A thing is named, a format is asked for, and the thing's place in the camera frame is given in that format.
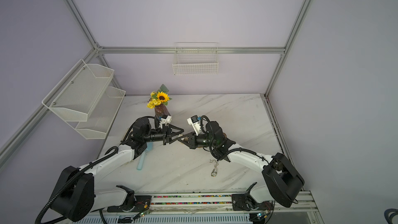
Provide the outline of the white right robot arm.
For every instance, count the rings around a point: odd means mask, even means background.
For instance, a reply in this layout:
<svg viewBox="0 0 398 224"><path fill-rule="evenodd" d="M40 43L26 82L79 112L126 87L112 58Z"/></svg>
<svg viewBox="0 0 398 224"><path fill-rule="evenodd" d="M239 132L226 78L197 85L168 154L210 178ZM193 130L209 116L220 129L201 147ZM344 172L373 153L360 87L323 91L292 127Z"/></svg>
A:
<svg viewBox="0 0 398 224"><path fill-rule="evenodd" d="M237 163L260 173L265 181L265 201L274 200L284 207L296 204L296 197L305 185L291 161L282 153L265 155L242 147L224 134L216 121L194 115L187 119L193 131L179 141L190 149L207 148L217 161Z"/></svg>

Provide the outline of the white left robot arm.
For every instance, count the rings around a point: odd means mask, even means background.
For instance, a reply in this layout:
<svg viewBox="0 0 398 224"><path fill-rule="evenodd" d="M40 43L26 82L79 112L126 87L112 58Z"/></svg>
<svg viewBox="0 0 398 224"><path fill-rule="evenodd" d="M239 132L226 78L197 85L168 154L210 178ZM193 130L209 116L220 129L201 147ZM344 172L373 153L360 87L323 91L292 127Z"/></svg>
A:
<svg viewBox="0 0 398 224"><path fill-rule="evenodd" d="M85 166L65 168L35 223L41 224L49 209L61 215L51 220L52 224L65 219L77 222L93 211L103 213L105 208L117 208L122 212L135 209L138 203L134 190L124 185L98 190L96 185L117 168L139 158L148 143L172 144L184 133L184 129L170 124L170 116L154 117L154 125L150 119L150 116L137 119L120 144L111 147L104 156Z"/></svg>

